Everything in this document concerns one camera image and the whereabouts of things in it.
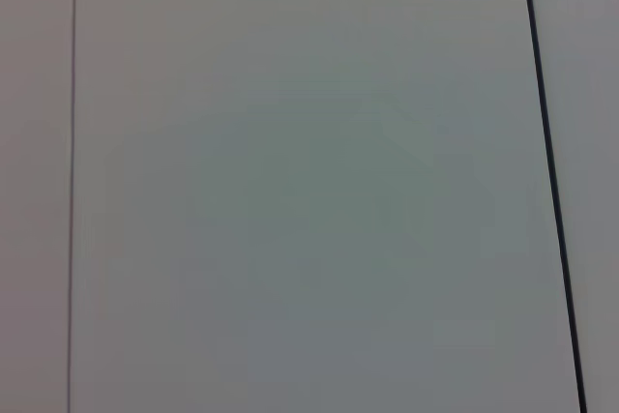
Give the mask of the thin black wall strip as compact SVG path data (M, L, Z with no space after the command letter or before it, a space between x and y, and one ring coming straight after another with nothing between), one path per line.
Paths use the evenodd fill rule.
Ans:
M544 140L545 140L545 156L548 170L548 178L552 196L553 214L555 218L557 240L560 253L562 282L566 300L567 315L569 321L570 340L572 347L572 355L574 362L575 383L578 401L578 412L588 413L586 391L583 378L581 354L579 347L579 337L576 325L575 316L575 300L572 287L572 277L570 263L567 251L567 243L565 236L565 227L563 222L562 206L560 199L559 183L556 171L556 162L554 156L554 148L552 141L551 126L549 120L549 112L547 106L547 98L545 91L545 77L543 70L543 62L540 49L540 39L537 27L536 12L534 0L526 0L529 28L531 34L531 42L534 55L536 80L539 95L540 112L542 117Z

